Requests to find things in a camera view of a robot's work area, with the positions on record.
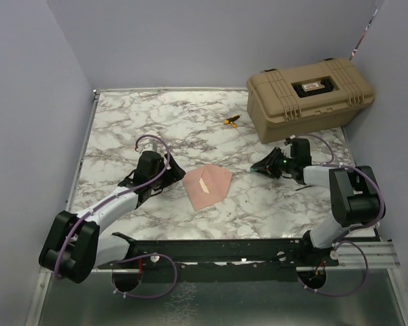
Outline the cream paper letter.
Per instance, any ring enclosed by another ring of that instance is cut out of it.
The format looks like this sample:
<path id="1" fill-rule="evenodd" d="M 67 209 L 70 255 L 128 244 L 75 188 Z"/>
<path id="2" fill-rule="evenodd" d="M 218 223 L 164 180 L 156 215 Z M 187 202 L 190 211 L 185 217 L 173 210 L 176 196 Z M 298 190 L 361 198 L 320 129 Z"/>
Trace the cream paper letter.
<path id="1" fill-rule="evenodd" d="M 209 193 L 209 189 L 206 186 L 204 180 L 202 178 L 199 179 L 199 184 L 201 186 L 201 189 L 203 190 L 204 193 L 208 194 Z"/>

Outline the pink envelope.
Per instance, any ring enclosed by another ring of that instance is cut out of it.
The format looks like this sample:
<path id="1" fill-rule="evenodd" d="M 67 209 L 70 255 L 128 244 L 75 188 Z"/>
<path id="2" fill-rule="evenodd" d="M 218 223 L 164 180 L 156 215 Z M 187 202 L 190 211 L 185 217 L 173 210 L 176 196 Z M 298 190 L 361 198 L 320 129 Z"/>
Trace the pink envelope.
<path id="1" fill-rule="evenodd" d="M 182 183 L 193 209 L 199 211 L 225 199 L 232 176 L 231 171 L 213 164 L 206 164 L 188 171 L 182 179 Z M 201 189 L 200 178 L 208 187 L 208 194 Z"/>

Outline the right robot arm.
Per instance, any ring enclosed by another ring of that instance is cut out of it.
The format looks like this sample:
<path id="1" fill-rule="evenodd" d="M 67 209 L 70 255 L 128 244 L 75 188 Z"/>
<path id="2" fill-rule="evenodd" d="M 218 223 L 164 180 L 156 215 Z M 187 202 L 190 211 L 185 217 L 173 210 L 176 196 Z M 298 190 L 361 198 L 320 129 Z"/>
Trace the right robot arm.
<path id="1" fill-rule="evenodd" d="M 289 178 L 304 186 L 330 191 L 330 217 L 306 232 L 299 248 L 300 260 L 308 266 L 323 258 L 351 232 L 375 225 L 386 212 L 385 200 L 370 166 L 348 166 L 332 162 L 313 164 L 310 142 L 288 138 L 289 154 L 276 147 L 250 170 L 272 179 Z"/>

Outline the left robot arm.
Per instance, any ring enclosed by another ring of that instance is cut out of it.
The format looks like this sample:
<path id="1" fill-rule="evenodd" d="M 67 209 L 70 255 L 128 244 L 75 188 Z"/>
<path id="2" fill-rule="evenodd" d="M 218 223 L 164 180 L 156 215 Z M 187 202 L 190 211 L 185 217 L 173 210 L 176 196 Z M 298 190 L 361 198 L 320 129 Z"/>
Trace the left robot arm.
<path id="1" fill-rule="evenodd" d="M 137 252 L 126 238 L 111 235 L 100 240 L 100 235 L 119 218 L 181 181 L 185 174 L 172 156 L 144 151 L 137 168 L 107 197 L 79 212 L 61 211 L 56 215 L 39 254 L 39 265 L 75 283 L 109 262 L 131 267 Z"/>

